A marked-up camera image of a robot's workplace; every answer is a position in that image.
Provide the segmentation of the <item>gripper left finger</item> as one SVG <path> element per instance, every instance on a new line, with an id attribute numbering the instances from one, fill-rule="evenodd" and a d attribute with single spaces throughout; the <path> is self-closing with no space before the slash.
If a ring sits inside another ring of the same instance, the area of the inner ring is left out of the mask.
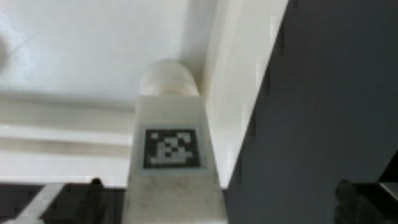
<path id="1" fill-rule="evenodd" d="M 51 183 L 40 188 L 10 224 L 120 224 L 124 190 L 88 183 Z"/>

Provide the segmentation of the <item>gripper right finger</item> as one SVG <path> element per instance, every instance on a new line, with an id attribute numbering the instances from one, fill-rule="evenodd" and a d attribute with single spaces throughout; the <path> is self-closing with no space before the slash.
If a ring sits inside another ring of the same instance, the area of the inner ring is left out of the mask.
<path id="1" fill-rule="evenodd" d="M 333 224 L 398 224 L 398 201 L 376 183 L 342 180 L 335 199 Z"/>

